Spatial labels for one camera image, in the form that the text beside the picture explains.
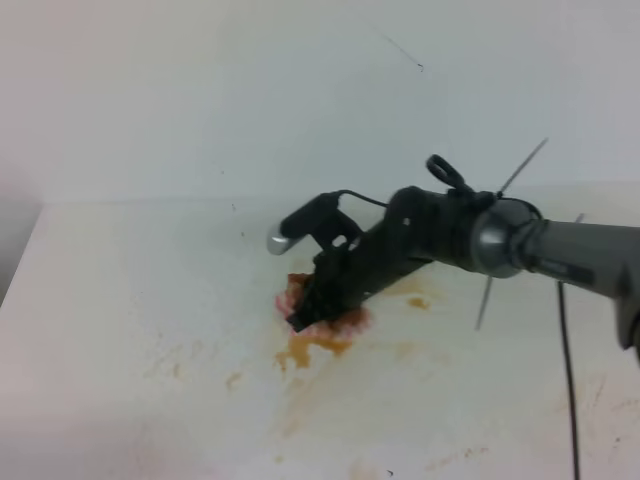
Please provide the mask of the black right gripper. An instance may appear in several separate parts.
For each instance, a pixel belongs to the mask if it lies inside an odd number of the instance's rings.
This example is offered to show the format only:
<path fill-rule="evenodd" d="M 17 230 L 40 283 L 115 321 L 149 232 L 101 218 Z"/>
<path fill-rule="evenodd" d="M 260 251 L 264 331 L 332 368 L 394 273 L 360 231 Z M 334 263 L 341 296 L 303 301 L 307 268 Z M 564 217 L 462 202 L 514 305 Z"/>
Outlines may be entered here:
<path fill-rule="evenodd" d="M 370 296 L 430 264 L 407 219 L 382 220 L 359 237 L 313 260 L 304 297 L 294 299 L 286 322 L 295 333 L 321 322 L 335 322 Z"/>

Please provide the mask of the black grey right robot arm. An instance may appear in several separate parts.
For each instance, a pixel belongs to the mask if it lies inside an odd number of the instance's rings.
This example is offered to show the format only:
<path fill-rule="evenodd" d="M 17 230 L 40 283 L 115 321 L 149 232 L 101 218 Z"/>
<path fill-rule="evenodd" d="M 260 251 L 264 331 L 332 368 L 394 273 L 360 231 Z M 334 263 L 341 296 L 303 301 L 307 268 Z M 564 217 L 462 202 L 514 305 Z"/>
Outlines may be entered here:
<path fill-rule="evenodd" d="M 336 320 L 432 262 L 497 279 L 529 271 L 604 296 L 621 348 L 639 347 L 638 228 L 552 221 L 490 192 L 398 191 L 371 229 L 315 258 L 288 321 L 301 332 Z"/>

